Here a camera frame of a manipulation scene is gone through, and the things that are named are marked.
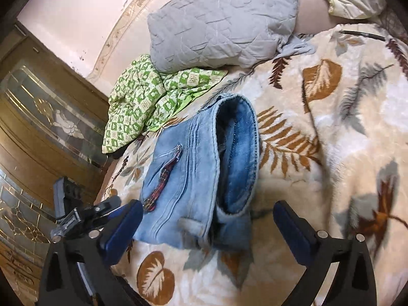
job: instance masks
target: jeans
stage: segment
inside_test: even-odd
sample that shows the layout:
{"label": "jeans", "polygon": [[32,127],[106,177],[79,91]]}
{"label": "jeans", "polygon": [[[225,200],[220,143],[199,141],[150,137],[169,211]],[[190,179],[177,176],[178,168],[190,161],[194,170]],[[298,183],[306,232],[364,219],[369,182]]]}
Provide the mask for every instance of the jeans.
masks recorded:
{"label": "jeans", "polygon": [[250,248],[249,204],[259,166],[256,113],[239,94],[220,95],[164,129],[143,183],[134,238],[176,248]]}

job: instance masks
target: bed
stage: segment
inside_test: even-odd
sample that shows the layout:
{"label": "bed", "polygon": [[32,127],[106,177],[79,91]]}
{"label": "bed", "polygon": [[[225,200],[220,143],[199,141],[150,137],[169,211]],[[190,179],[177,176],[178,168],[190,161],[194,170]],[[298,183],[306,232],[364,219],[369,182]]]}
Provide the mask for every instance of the bed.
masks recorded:
{"label": "bed", "polygon": [[229,67],[221,83],[135,140],[118,161],[102,199],[118,194],[126,203],[139,198],[163,129],[192,117],[219,93],[241,93],[256,110],[261,162],[251,250],[204,252],[134,241],[113,270],[152,305],[281,305],[304,268],[273,221],[277,200],[332,237],[366,236],[378,305],[391,305],[405,285],[408,47],[375,24],[337,25],[310,44],[312,55]]}

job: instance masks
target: silver screw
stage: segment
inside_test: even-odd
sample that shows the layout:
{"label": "silver screw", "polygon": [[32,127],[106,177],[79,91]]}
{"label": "silver screw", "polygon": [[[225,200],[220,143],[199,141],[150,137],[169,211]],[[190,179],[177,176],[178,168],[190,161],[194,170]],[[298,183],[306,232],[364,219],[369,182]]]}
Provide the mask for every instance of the silver screw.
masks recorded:
{"label": "silver screw", "polygon": [[363,236],[362,234],[360,234],[360,233],[357,234],[356,239],[357,239],[360,243],[362,243],[363,241],[366,240],[366,238],[364,238],[364,236]]}
{"label": "silver screw", "polygon": [[89,236],[89,238],[94,239],[94,238],[98,237],[99,234],[100,234],[99,230],[92,230],[92,231],[88,234],[88,236]]}
{"label": "silver screw", "polygon": [[61,236],[60,235],[55,235],[54,237],[51,238],[52,242],[54,244],[58,243],[61,240]]}
{"label": "silver screw", "polygon": [[327,237],[329,236],[329,234],[328,234],[326,231],[324,231],[324,230],[319,230],[319,231],[317,232],[317,235],[318,235],[320,238],[327,238]]}

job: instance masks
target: green checkered blanket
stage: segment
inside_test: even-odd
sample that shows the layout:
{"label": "green checkered blanket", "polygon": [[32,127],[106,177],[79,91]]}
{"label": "green checkered blanket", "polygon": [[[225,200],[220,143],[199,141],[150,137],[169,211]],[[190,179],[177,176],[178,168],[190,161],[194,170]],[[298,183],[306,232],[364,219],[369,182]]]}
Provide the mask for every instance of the green checkered blanket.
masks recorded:
{"label": "green checkered blanket", "polygon": [[142,132],[158,130],[226,74],[199,68],[163,74],[154,68],[150,55],[141,55],[120,75],[109,97],[102,152],[115,152]]}

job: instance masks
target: gray pillow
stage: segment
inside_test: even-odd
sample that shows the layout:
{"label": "gray pillow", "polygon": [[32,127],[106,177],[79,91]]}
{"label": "gray pillow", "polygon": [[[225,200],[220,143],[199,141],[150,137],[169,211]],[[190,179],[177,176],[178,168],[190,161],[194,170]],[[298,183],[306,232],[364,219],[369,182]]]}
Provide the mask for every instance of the gray pillow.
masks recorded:
{"label": "gray pillow", "polygon": [[[252,67],[282,53],[297,5],[298,0],[171,0],[148,16],[151,60],[167,73],[195,66]],[[306,45],[297,43],[291,52]]]}

